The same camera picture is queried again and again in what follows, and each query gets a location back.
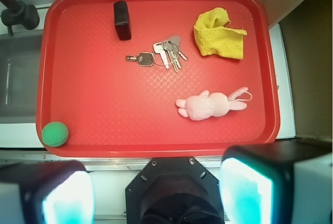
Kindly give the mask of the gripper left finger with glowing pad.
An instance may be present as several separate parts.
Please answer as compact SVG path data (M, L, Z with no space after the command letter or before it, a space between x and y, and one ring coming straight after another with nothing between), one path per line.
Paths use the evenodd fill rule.
M1 223L93 223L91 175L75 160L1 165Z

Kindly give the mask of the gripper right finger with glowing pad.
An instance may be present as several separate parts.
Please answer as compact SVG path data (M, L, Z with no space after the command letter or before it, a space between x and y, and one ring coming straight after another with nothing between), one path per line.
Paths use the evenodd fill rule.
M231 223L332 223L332 143L229 147L219 190Z

